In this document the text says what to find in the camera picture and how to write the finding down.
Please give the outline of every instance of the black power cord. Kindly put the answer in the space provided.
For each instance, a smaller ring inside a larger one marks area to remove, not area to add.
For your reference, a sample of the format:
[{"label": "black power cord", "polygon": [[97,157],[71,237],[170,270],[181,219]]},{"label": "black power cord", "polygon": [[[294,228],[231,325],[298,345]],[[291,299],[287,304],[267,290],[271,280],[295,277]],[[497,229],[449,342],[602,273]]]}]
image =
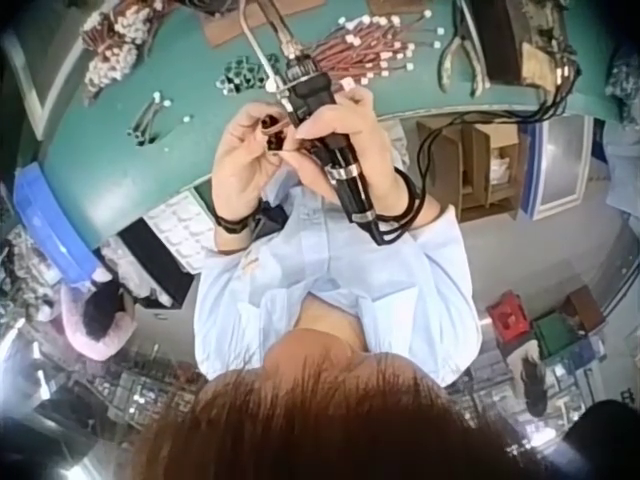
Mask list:
[{"label": "black power cord", "polygon": [[[518,124],[518,125],[531,125],[536,123],[546,122],[554,117],[564,115],[567,107],[567,99],[569,94],[573,91],[578,78],[581,75],[580,66],[570,61],[571,65],[569,70],[572,74],[565,78],[565,80],[555,89],[551,101],[543,100],[539,107],[530,113],[521,113],[514,111],[469,111],[461,113],[455,116],[445,125],[434,128],[431,130],[420,142],[418,152],[416,154],[416,162],[418,164],[418,171],[420,174],[421,188],[419,194],[414,193],[415,189],[409,189],[409,204],[412,202],[415,205],[413,209],[407,209],[404,213],[397,217],[382,217],[378,216],[378,221],[397,223],[395,227],[388,230],[379,230],[381,235],[380,245],[389,245],[397,242],[400,238],[406,234],[414,222],[417,220],[420,212],[424,207],[427,200],[427,177],[431,169],[433,161],[433,145],[435,141],[440,137],[442,132],[454,125],[464,124],[493,124],[493,123],[506,123],[506,124]],[[561,65],[561,70],[564,71],[565,67],[569,67],[567,64]],[[421,161],[426,149],[426,164]]]}]

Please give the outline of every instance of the pink shirt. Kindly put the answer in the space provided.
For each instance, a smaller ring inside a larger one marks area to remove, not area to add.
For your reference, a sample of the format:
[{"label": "pink shirt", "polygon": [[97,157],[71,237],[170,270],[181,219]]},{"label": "pink shirt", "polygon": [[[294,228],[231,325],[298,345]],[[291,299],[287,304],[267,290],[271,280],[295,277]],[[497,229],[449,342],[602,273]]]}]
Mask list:
[{"label": "pink shirt", "polygon": [[82,324],[82,309],[87,294],[66,285],[61,289],[62,324],[73,348],[85,357],[102,362],[120,350],[136,329],[136,322],[125,312],[116,313],[107,335],[96,342],[87,336]]}]

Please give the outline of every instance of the black wristband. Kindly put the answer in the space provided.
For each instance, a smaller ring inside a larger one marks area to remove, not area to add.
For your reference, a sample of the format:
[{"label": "black wristband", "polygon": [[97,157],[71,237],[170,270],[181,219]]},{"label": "black wristband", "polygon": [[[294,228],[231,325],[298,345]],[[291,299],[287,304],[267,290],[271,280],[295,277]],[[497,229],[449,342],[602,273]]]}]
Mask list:
[{"label": "black wristband", "polygon": [[402,223],[405,219],[409,218],[413,211],[416,209],[419,197],[416,185],[413,183],[413,180],[411,180],[411,177],[409,177],[407,173],[403,172],[398,167],[395,167],[395,172],[407,186],[407,197],[409,198],[409,201],[407,202],[407,208],[405,208],[404,212],[402,212],[400,215],[376,215],[376,218],[380,222]]},{"label": "black wristband", "polygon": [[213,221],[216,222],[217,226],[231,235],[238,235],[249,228],[254,218],[260,213],[260,210],[262,210],[262,199],[260,199],[258,206],[249,215],[241,218],[240,220],[231,221],[218,215],[215,205],[213,202],[211,203],[211,215],[213,216]]}]

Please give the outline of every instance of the pliers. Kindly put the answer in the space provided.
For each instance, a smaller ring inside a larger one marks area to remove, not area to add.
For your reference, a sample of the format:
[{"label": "pliers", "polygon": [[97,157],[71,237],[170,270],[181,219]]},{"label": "pliers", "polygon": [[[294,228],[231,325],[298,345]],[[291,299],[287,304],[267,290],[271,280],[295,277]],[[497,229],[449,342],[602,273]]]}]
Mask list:
[{"label": "pliers", "polygon": [[489,87],[482,47],[466,0],[453,0],[451,8],[453,12],[453,38],[440,56],[438,83],[440,90],[444,93],[449,91],[453,56],[458,48],[462,47],[473,70],[472,97],[475,98]]}]

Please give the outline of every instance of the hand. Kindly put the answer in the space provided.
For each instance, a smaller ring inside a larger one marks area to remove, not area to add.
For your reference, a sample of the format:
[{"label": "hand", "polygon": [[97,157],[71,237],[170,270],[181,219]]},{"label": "hand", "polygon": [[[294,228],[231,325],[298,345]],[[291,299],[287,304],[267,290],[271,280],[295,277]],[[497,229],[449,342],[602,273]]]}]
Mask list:
[{"label": "hand", "polygon": [[211,173],[211,197],[218,215],[241,220],[258,205],[262,189],[276,173],[282,159],[266,151],[267,138],[259,131],[266,115],[284,112],[275,105],[250,103],[227,125]]},{"label": "hand", "polygon": [[[349,135],[376,212],[388,216],[401,214],[407,208],[409,194],[394,170],[391,141],[376,118],[373,94],[356,87],[336,95],[336,102],[336,105],[320,108],[300,125],[296,137],[315,139],[330,133]],[[296,170],[303,185],[338,203],[336,193],[317,161],[300,151],[283,151],[281,156]]]}]

